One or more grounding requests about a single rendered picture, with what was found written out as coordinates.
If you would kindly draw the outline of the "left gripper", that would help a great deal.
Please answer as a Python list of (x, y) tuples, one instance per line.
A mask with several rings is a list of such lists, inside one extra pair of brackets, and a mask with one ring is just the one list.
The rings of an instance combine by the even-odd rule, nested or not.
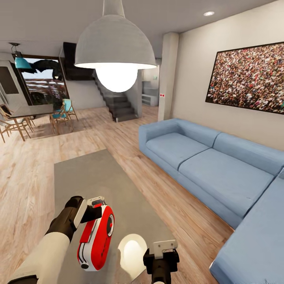
[(95, 219), (99, 219), (102, 217), (102, 207), (91, 207), (90, 205), (88, 205), (91, 208), (91, 212), (89, 214), (89, 216), (86, 219), (82, 219), (81, 220), (81, 224), (85, 223), (85, 222), (89, 222)]

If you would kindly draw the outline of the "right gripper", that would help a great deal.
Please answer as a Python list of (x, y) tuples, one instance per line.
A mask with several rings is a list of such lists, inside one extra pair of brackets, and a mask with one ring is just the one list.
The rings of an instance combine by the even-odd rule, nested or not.
[(179, 254), (176, 250), (173, 249), (173, 252), (163, 252), (163, 258), (155, 259), (154, 254), (149, 254), (149, 248), (143, 256), (144, 266), (147, 268), (147, 273), (152, 275), (153, 271), (158, 268), (166, 269), (171, 277), (171, 272), (177, 272), (177, 263), (179, 262)]

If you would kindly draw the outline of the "radio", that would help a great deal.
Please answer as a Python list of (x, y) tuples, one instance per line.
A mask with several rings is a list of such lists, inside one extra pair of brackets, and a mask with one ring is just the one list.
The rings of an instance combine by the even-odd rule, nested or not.
[(104, 266), (114, 229), (112, 209), (105, 203), (96, 207), (102, 207), (102, 217), (87, 222), (77, 251), (78, 262), (85, 271), (99, 271)]

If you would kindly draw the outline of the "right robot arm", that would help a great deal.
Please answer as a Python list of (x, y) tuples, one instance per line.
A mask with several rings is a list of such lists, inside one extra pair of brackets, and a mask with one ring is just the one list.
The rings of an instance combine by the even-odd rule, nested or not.
[[(171, 284), (171, 272), (177, 272), (179, 254), (177, 252), (178, 242), (173, 240), (153, 243), (154, 254), (149, 254), (149, 248), (143, 256), (144, 266), (147, 273), (152, 275), (151, 284)], [(164, 252), (172, 250), (173, 252)]]

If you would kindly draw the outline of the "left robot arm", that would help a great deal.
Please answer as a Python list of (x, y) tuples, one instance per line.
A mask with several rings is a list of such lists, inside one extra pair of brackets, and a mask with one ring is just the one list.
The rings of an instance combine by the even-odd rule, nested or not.
[(74, 232), (80, 223), (101, 218), (102, 207), (94, 206), (104, 202), (101, 196), (88, 201), (81, 196), (72, 197), (32, 253), (4, 284), (57, 284)]

